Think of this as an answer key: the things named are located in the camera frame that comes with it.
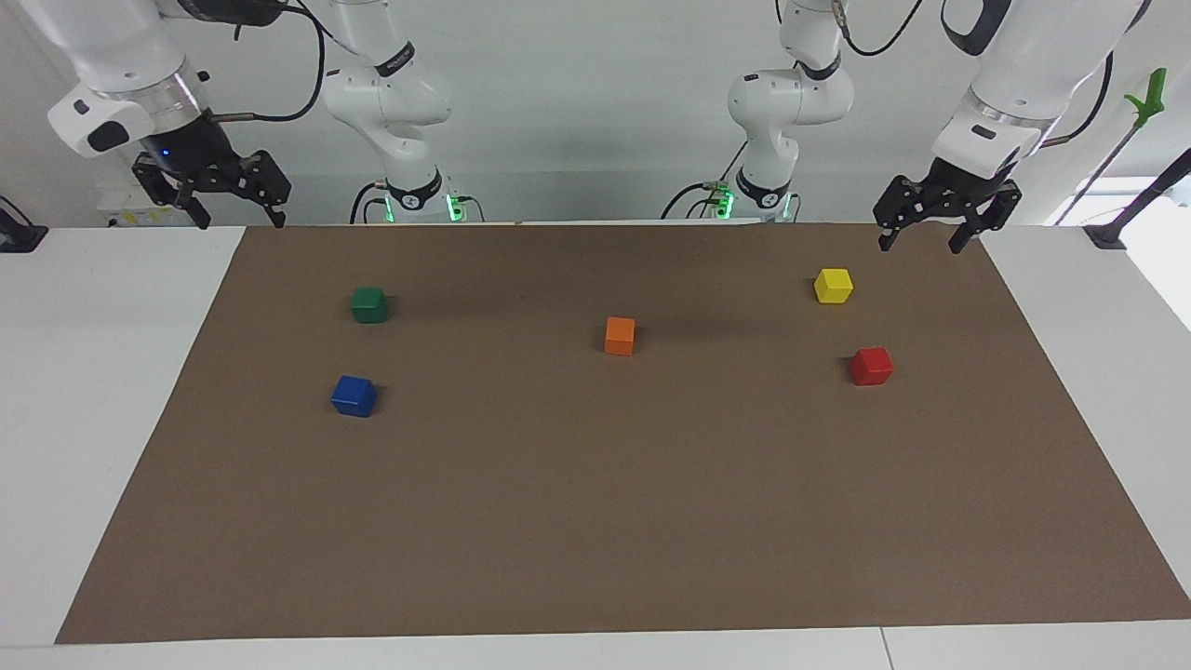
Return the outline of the red wooden block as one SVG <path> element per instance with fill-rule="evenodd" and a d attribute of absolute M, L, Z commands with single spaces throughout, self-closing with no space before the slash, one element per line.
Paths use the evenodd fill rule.
<path fill-rule="evenodd" d="M 860 347 L 848 361 L 848 372 L 855 386 L 885 384 L 894 369 L 888 347 Z"/>

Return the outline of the blue wooden block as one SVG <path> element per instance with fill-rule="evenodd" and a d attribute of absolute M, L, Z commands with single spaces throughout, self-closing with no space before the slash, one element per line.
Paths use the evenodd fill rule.
<path fill-rule="evenodd" d="M 370 378 L 341 376 L 333 387 L 330 403 L 339 415 L 372 417 L 376 399 L 376 386 Z"/>

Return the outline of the white power box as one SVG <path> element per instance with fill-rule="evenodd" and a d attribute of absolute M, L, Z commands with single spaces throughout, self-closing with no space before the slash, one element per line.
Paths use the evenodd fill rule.
<path fill-rule="evenodd" d="M 99 184 L 96 217 L 102 226 L 180 226 L 195 228 L 182 209 L 154 203 L 138 184 Z"/>

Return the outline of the black angled stand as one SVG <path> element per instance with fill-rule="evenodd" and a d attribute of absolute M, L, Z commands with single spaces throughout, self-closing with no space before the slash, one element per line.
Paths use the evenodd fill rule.
<path fill-rule="evenodd" d="M 1191 145 L 1166 165 L 1156 179 L 1131 199 L 1130 203 L 1120 209 L 1112 221 L 1081 226 L 1084 234 L 1095 248 L 1124 251 L 1128 248 L 1120 238 L 1124 228 L 1161 196 L 1172 199 L 1179 207 L 1191 208 Z"/>

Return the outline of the black table clamp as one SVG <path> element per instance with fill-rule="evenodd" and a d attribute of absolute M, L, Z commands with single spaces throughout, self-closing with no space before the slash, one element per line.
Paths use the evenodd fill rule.
<path fill-rule="evenodd" d="M 0 194 L 0 253 L 31 253 L 46 234 L 46 226 L 31 221 L 10 198 Z"/>

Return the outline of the green-tipped grey pole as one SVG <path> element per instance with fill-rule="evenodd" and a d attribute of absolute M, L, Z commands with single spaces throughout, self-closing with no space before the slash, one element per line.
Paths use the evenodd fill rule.
<path fill-rule="evenodd" d="M 1135 119 L 1134 123 L 1131 123 L 1131 127 L 1129 127 L 1129 130 L 1122 136 L 1122 139 L 1120 139 L 1118 144 L 1115 145 L 1114 150 L 1111 150 L 1110 154 L 1106 154 L 1106 157 L 1103 158 L 1100 164 L 1096 167 L 1095 171 L 1089 175 L 1089 179 L 1085 180 L 1079 190 L 1077 190 L 1075 195 L 1072 196 L 1071 202 L 1067 203 L 1067 207 L 1064 208 L 1064 212 L 1061 212 L 1053 223 L 1053 226 L 1060 226 L 1064 221 L 1066 221 L 1066 218 L 1070 215 L 1072 209 L 1075 208 L 1077 203 L 1080 203 L 1080 200 L 1086 194 L 1089 194 L 1089 190 L 1095 182 L 1097 182 L 1097 180 L 1106 173 L 1106 169 L 1110 165 L 1114 165 L 1114 161 L 1120 156 L 1120 154 L 1123 152 L 1124 148 L 1129 144 L 1129 140 L 1134 139 L 1134 136 L 1143 129 L 1145 124 L 1149 123 L 1153 117 L 1161 114 L 1161 112 L 1166 109 L 1166 105 L 1164 102 L 1166 76 L 1167 69 L 1165 67 L 1156 68 L 1153 73 L 1151 73 L 1147 86 L 1145 86 L 1143 99 L 1136 98 L 1136 95 L 1131 94 L 1124 95 L 1125 101 L 1134 106 Z"/>

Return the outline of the brown paper mat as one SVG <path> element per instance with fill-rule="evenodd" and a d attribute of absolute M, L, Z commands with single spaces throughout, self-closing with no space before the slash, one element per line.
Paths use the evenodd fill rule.
<path fill-rule="evenodd" d="M 250 228 L 57 640 L 1191 618 L 989 253 L 949 237 Z M 879 346 L 892 377 L 852 384 Z M 341 376 L 372 417 L 331 406 Z"/>

